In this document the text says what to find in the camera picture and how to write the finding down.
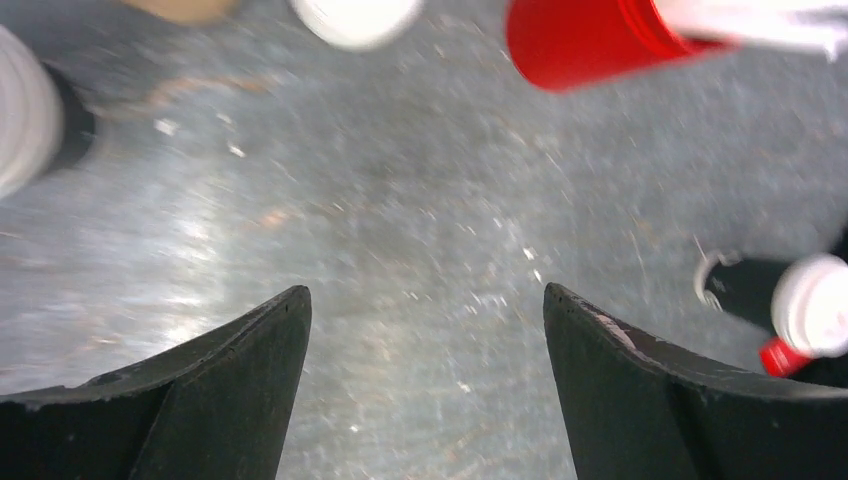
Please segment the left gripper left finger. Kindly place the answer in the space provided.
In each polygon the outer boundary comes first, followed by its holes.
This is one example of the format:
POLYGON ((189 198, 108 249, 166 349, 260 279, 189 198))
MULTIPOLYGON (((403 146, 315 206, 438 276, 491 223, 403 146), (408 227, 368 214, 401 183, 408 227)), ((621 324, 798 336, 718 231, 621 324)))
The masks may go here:
POLYGON ((5 479, 272 479, 309 342, 308 288, 76 386, 1 399, 5 479))

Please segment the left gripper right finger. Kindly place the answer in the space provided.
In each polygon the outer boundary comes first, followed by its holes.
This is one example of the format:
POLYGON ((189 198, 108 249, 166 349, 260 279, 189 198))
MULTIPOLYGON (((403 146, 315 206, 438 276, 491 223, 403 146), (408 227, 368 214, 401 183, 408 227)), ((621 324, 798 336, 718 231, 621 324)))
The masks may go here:
POLYGON ((581 479, 843 479, 847 393, 693 353, 550 283, 546 341, 581 479))

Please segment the black paper coffee cup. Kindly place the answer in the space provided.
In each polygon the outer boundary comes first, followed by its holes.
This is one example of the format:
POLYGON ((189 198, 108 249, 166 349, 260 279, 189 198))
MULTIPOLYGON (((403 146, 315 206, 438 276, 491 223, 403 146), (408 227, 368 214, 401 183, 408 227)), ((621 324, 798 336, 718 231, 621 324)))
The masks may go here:
POLYGON ((791 264, 788 260, 712 251, 695 269, 694 290, 703 304, 774 334, 772 299, 791 264))

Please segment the white cup lid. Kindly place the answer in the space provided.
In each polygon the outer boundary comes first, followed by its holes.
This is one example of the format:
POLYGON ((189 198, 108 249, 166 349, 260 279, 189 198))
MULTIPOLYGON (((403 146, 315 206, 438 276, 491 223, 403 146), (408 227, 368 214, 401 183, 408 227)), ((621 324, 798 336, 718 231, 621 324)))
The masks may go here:
POLYGON ((847 263, 817 254, 789 266, 775 288, 771 317, 777 336, 807 358, 847 352, 847 263))

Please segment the stack of paper cups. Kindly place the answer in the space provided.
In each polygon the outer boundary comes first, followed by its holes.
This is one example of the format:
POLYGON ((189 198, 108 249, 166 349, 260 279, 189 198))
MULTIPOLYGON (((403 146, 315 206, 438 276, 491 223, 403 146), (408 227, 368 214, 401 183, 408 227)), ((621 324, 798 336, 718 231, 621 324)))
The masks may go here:
POLYGON ((1 197, 69 167, 98 146, 95 114, 57 69, 1 28, 1 197))

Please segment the red tag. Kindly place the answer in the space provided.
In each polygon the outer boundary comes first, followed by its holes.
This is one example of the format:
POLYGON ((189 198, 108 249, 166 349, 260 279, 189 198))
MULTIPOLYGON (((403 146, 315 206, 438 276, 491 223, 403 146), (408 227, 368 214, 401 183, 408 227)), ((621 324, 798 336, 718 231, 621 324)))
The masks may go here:
POLYGON ((759 359, 768 375, 782 378, 796 374, 813 361, 813 358, 793 350, 777 336, 759 349, 759 359))

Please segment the red straw holder cup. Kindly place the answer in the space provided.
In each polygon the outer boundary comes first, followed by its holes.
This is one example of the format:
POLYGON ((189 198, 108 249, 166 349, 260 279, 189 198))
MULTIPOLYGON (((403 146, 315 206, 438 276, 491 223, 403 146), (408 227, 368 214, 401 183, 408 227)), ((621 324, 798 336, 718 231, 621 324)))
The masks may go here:
POLYGON ((730 48, 673 32, 651 0, 512 1, 505 37, 516 70, 545 91, 572 90, 730 48))

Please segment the brown cardboard cup carrier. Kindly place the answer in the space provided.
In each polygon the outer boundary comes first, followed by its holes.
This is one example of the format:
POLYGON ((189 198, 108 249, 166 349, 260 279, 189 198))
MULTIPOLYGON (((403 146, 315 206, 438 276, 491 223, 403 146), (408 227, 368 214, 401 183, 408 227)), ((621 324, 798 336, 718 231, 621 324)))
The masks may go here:
POLYGON ((207 25, 227 18, 240 0, 121 0, 121 3, 177 25, 207 25))

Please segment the stack of white lids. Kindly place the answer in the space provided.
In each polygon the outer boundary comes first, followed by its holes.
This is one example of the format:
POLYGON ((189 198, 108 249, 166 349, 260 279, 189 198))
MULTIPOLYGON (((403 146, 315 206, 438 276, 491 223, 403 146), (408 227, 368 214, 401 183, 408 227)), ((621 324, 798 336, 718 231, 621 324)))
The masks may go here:
POLYGON ((419 16, 421 0, 292 0, 313 34, 347 51, 367 51, 400 36, 419 16))

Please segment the bundle of wrapped straws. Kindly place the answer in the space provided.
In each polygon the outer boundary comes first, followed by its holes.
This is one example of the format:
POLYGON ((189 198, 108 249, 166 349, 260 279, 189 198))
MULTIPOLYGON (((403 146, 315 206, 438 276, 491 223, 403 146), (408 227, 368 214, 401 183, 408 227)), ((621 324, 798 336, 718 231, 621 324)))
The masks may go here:
POLYGON ((656 1, 668 28, 684 37, 823 54, 834 62, 847 50, 847 3, 842 0, 656 1))

